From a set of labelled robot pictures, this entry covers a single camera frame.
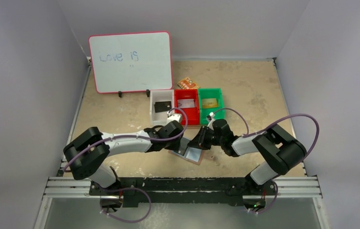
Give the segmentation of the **red plastic bin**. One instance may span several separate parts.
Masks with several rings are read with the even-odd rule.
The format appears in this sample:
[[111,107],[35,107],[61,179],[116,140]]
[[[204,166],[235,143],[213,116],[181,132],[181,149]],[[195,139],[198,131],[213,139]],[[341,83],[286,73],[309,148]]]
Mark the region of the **red plastic bin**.
[[200,124],[200,104],[197,89],[174,90],[174,105],[188,117],[188,125]]

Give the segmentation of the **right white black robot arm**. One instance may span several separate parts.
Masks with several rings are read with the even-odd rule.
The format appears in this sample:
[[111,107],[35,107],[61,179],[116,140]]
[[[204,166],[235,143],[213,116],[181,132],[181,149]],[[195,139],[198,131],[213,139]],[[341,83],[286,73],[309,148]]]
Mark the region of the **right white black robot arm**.
[[245,177],[249,185],[256,186],[285,175],[307,154],[306,148],[277,124],[262,134],[243,137],[235,135],[224,119],[214,120],[210,126],[201,127],[188,143],[188,147],[201,150],[209,150],[212,146],[219,146],[231,157],[259,152],[265,161]]

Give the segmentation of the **green plastic bin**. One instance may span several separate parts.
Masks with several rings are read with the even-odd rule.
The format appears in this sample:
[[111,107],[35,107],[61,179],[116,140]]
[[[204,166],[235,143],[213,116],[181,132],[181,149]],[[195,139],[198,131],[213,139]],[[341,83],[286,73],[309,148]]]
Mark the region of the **green plastic bin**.
[[207,116],[224,108],[223,95],[220,88],[200,88],[198,89],[200,102],[200,125],[207,125]]

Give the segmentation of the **white plastic bin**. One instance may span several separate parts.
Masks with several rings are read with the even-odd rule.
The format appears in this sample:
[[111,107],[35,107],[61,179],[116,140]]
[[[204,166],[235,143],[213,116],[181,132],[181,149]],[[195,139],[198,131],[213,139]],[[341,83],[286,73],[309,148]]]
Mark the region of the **white plastic bin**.
[[152,126],[165,125],[168,111],[174,107],[174,90],[150,92],[149,117]]

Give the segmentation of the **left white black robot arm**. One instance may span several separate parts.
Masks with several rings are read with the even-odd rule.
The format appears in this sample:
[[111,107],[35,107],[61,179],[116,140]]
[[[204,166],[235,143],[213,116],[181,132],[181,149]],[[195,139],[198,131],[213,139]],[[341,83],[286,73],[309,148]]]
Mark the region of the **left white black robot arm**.
[[88,178],[102,188],[117,189],[119,178],[115,170],[103,163],[108,157],[177,150],[183,133],[184,128],[178,121],[129,134],[102,133],[97,127],[90,127],[64,147],[66,167],[70,168],[75,180]]

